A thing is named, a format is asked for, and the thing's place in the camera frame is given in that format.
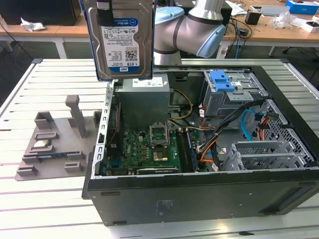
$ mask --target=metal work surface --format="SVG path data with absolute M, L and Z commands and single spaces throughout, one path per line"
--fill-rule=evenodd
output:
M 196 60 L 185 64 L 260 65 L 319 134 L 319 106 L 310 85 L 279 60 Z M 80 96 L 79 108 L 92 116 L 103 106 L 107 83 L 98 82 L 93 60 L 43 60 L 32 64 L 0 110 L 0 238 L 316 238 L 319 235 L 319 195 L 284 216 L 234 218 L 131 225 L 107 228 L 90 200 L 82 200 L 84 177 L 14 180 L 21 157 L 35 128 L 38 111 L 53 118 L 71 117 L 67 95 Z M 211 212 L 218 207 L 212 200 Z

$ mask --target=yellow wire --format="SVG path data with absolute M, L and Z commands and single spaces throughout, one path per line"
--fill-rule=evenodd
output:
M 189 116 L 191 114 L 191 112 L 193 111 L 193 105 L 191 103 L 191 101 L 189 100 L 189 98 L 180 90 L 177 90 L 177 89 L 173 89 L 174 91 L 177 91 L 179 92 L 182 96 L 185 97 L 185 99 L 187 99 L 187 101 L 189 102 L 189 105 L 190 105 L 190 110 L 188 112 L 188 114 L 184 115 L 184 116 L 179 116 L 179 117 L 171 117 L 171 118 L 168 118 L 169 120 L 180 120 L 180 119 L 183 119 L 183 118 L 186 118 L 187 116 Z

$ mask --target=hard drive label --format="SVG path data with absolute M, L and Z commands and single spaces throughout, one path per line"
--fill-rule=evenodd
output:
M 114 72 L 133 72 L 140 66 L 139 30 L 136 18 L 115 18 L 114 27 L 101 26 L 107 64 Z

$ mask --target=blue box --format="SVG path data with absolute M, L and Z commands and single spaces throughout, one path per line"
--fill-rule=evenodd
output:
M 315 4 L 312 1 L 304 1 L 303 3 L 287 1 L 286 6 L 290 6 L 289 12 L 292 14 L 308 14 L 308 15 L 315 15 L 319 7 L 317 4 Z

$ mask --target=crumpled paper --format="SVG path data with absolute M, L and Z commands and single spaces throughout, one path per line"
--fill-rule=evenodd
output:
M 23 18 L 21 17 L 21 24 L 20 26 L 22 26 L 25 30 L 27 31 L 38 31 L 38 30 L 43 30 L 46 29 L 45 26 L 43 26 L 43 24 L 41 22 L 28 22 L 23 20 Z
M 275 16 L 270 20 L 274 29 L 289 27 L 292 28 L 291 24 L 297 17 L 291 15 L 290 12 L 282 12 L 279 16 Z

